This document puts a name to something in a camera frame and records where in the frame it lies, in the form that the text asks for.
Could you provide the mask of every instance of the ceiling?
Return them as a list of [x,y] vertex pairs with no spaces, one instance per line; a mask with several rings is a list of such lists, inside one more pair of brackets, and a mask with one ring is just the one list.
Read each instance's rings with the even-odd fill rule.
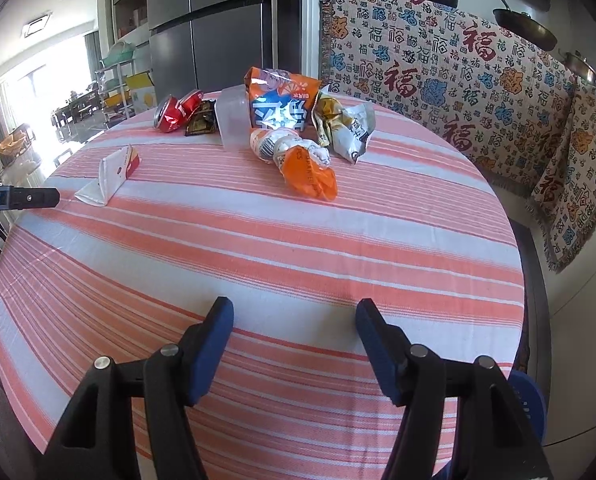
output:
[[[28,38],[22,27],[46,12],[47,26]],[[0,78],[59,41],[98,28],[97,0],[9,0],[0,12]]]

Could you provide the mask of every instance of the crumpled wrapper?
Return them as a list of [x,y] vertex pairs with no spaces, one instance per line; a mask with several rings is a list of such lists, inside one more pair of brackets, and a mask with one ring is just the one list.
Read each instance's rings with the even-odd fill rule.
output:
[[318,144],[332,146],[334,151],[355,164],[366,152],[372,132],[376,129],[376,115],[371,103],[345,107],[336,96],[323,88],[312,108]]
[[325,200],[337,197],[336,174],[329,167],[326,148],[301,139],[291,128],[257,128],[252,130],[249,144],[258,158],[275,163],[287,185],[298,193]]

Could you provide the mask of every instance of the round table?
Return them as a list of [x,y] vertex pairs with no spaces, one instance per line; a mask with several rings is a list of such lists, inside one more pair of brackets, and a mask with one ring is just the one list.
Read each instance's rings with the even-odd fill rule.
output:
[[[58,207],[25,213],[0,260],[0,374],[31,440],[44,450],[96,357],[145,358],[217,296],[233,301],[234,330],[190,411],[213,480],[379,478],[402,409],[356,333],[361,298],[412,343],[468,362],[488,354],[507,373],[524,309],[507,216],[455,148],[375,108],[368,152],[354,166],[332,159],[331,203],[297,196],[219,135],[153,130],[152,112],[62,164],[45,184]],[[140,165],[108,205],[74,198],[126,144]],[[134,403],[136,443],[149,458],[143,409]],[[447,399],[437,469],[455,426]]]

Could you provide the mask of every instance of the ceiling light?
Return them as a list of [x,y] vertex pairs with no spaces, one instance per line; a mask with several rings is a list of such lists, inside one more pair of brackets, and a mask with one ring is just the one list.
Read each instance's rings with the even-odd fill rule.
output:
[[27,25],[25,25],[22,28],[22,35],[25,38],[28,38],[32,34],[35,34],[36,32],[43,30],[44,26],[47,24],[47,21],[49,20],[50,15],[51,15],[51,13],[47,13],[46,15],[41,16],[40,18],[34,20],[33,22],[27,23]]

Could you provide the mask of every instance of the frying pan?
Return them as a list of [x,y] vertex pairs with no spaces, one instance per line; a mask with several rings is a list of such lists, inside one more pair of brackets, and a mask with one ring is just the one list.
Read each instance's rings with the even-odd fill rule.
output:
[[579,53],[579,51],[576,51],[575,54],[567,52],[565,54],[565,59],[562,60],[562,63],[574,74],[580,76],[584,81],[587,81],[592,85],[596,85],[596,71],[591,68],[587,62],[587,58],[582,57],[582,54]]
[[525,38],[527,41],[531,41],[541,50],[549,51],[554,49],[558,40],[548,28],[543,27],[536,20],[532,20],[529,14],[515,12],[509,9],[507,2],[505,0],[501,1],[507,8],[493,10],[498,25],[510,30],[521,38]]

